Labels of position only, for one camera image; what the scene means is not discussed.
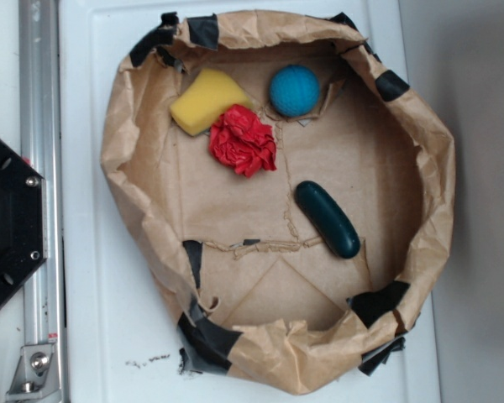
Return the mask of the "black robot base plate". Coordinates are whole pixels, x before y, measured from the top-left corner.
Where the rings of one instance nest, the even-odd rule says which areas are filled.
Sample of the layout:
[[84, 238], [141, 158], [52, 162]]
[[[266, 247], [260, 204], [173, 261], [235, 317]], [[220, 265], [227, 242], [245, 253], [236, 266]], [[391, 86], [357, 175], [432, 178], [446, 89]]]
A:
[[0, 310], [46, 261], [45, 179], [0, 139]]

